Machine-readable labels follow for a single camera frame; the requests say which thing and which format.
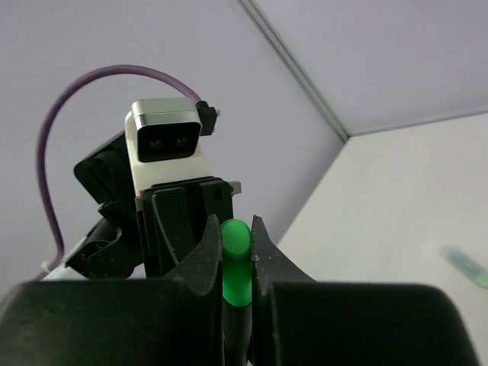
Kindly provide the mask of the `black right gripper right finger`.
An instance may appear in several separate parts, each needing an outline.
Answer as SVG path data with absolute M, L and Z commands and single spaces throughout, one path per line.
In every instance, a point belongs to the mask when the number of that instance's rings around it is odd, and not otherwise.
M 477 365 L 458 309 L 423 284 L 322 282 L 252 221 L 255 365 Z

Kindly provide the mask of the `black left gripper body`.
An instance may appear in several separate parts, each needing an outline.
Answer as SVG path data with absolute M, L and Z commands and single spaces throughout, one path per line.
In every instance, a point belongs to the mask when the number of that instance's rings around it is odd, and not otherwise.
M 233 196 L 239 181 L 193 178 L 153 185 L 135 199 L 136 218 L 148 278 L 160 278 L 176 267 L 202 240 L 207 218 L 233 218 Z

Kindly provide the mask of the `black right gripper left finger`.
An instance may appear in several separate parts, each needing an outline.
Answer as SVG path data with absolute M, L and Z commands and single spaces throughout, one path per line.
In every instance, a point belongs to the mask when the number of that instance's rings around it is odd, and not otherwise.
M 1 303 L 3 365 L 221 365 L 222 236 L 162 278 L 30 281 Z

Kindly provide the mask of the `black green-tipped marker pen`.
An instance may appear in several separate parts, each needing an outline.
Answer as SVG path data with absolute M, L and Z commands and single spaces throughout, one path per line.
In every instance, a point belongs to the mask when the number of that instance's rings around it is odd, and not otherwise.
M 252 305 L 236 307 L 223 300 L 225 365 L 245 366 L 252 336 Z

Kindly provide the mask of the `green pen cap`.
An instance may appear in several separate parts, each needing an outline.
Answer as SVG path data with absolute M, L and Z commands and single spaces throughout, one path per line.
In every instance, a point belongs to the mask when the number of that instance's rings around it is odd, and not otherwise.
M 231 219 L 221 225 L 223 240 L 223 298 L 234 307 L 252 302 L 251 230 L 247 223 Z

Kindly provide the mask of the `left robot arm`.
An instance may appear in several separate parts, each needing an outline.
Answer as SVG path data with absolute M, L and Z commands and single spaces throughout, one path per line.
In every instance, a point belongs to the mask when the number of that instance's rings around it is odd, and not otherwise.
M 124 133 L 77 163 L 75 177 L 101 219 L 69 254 L 55 229 L 58 252 L 43 266 L 42 279 L 128 278 L 139 265 L 147 277 L 159 278 L 195 250 L 209 216 L 218 224 L 233 218 L 233 195 L 242 185 L 198 171 L 205 166 L 201 151 L 161 164 L 145 164 L 157 176 L 135 190 Z

